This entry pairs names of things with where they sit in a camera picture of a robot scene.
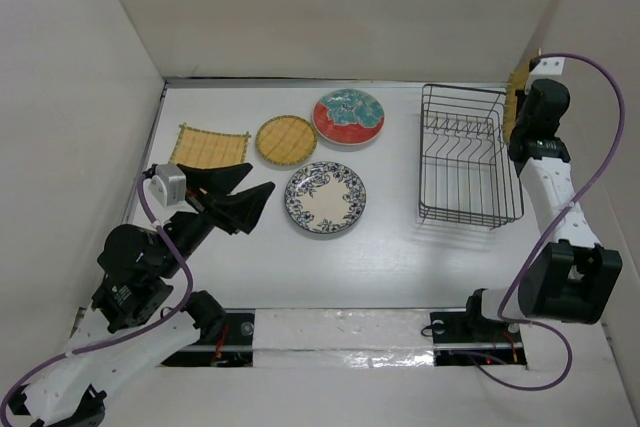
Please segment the fan-shaped bamboo tray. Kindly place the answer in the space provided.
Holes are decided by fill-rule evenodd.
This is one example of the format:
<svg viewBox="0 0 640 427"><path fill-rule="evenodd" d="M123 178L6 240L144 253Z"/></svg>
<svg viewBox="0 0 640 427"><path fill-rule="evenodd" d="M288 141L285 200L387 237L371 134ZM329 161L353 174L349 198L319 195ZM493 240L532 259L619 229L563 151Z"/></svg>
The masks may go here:
<svg viewBox="0 0 640 427"><path fill-rule="evenodd" d="M502 121L502 138L505 144L509 142L511 132L515 126L518 105L518 93L523 92L532 69L531 63L541 54L537 49L522 61L510 74L506 91Z"/></svg>

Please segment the round bamboo plate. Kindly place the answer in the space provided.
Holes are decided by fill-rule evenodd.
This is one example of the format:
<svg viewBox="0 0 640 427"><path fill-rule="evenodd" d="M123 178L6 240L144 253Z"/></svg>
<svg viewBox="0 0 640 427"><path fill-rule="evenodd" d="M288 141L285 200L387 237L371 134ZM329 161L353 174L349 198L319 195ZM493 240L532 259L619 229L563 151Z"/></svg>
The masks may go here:
<svg viewBox="0 0 640 427"><path fill-rule="evenodd" d="M255 145L266 161L291 166L307 160L317 146L317 134L312 124L294 115L276 116L258 130Z"/></svg>

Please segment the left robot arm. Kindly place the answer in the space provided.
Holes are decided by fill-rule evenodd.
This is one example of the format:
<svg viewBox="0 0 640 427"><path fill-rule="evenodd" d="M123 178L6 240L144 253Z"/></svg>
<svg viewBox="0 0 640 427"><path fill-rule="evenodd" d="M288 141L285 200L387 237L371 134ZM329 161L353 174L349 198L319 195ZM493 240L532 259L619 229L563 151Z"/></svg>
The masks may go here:
<svg viewBox="0 0 640 427"><path fill-rule="evenodd" d="M24 374L1 401L1 423L97 426L113 395L195 342L222 337L226 311L194 288L188 258L215 229L249 234L275 185L237 192L249 163L201 169L154 164L136 182L150 225L121 224L97 263L104 277L62 353Z"/></svg>

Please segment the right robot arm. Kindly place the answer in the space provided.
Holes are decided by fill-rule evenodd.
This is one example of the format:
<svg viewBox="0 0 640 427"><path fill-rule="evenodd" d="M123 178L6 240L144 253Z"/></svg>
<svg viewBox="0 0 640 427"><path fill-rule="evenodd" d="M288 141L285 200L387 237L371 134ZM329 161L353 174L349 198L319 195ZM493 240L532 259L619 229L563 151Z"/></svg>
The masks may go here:
<svg viewBox="0 0 640 427"><path fill-rule="evenodd" d="M506 323L594 324L621 273L620 254L603 246L575 198L570 155L556 134L569 105L568 89L551 79L534 81L518 105L508 155L541 238L513 287L478 289L468 298L462 328L474 340Z"/></svg>

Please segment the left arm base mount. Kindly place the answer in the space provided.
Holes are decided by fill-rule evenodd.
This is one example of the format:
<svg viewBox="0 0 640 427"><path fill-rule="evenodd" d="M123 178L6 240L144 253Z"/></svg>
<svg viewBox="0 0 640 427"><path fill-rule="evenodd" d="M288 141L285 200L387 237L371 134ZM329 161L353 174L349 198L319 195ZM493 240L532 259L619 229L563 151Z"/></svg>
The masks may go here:
<svg viewBox="0 0 640 427"><path fill-rule="evenodd" d="M253 366L254 309L227 312L222 330L214 340L199 340L165 359L172 368L243 368Z"/></svg>

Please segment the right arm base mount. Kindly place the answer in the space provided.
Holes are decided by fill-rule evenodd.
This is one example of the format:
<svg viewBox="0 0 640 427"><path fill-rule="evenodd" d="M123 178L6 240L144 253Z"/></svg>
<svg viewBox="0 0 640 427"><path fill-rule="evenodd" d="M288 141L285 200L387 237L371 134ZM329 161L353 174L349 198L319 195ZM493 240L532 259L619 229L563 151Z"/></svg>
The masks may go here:
<svg viewBox="0 0 640 427"><path fill-rule="evenodd" d="M524 343L515 324L480 320L472 323L464 311L435 311L422 329L432 339L434 364L492 366L527 364Z"/></svg>

